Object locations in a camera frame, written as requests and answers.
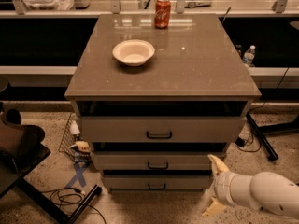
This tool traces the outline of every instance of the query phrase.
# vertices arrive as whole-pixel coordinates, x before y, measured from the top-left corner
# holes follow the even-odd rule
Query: wire basket
[[[68,156],[68,158],[71,159],[71,161],[75,161],[75,150],[70,148],[75,143],[75,137],[74,137],[74,135],[71,134],[70,127],[71,127],[72,122],[75,120],[75,117],[76,117],[75,113],[71,113],[69,115],[65,130],[64,130],[63,139],[59,146],[59,151],[66,154]]]

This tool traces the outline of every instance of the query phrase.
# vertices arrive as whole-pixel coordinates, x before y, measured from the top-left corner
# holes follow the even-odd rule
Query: robotic hand
[[[255,176],[231,172],[222,160],[208,155],[215,176],[213,204],[203,217],[213,216],[226,205],[241,205],[275,217],[299,221],[299,187],[289,179],[270,172]]]

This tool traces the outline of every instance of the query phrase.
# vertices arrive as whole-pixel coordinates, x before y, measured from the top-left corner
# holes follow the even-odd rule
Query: gray drawer
[[[234,142],[246,119],[240,117],[83,117],[87,142]]]
[[[208,189],[210,175],[199,176],[106,176],[102,178],[108,191],[117,190],[198,190]]]
[[[208,153],[92,152],[97,170],[209,170]],[[213,153],[224,159],[224,153]]]

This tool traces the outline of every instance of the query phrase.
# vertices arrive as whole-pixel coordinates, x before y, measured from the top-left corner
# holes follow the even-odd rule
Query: gray tabletop
[[[65,96],[68,99],[249,99],[260,96],[218,17],[171,14],[167,29],[152,15],[101,15]],[[113,58],[124,40],[155,47],[140,67]]]

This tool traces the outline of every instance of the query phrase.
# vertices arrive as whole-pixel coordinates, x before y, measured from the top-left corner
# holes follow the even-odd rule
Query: white bowl
[[[155,48],[143,40],[127,40],[120,42],[112,51],[113,56],[129,66],[144,64],[153,56]]]

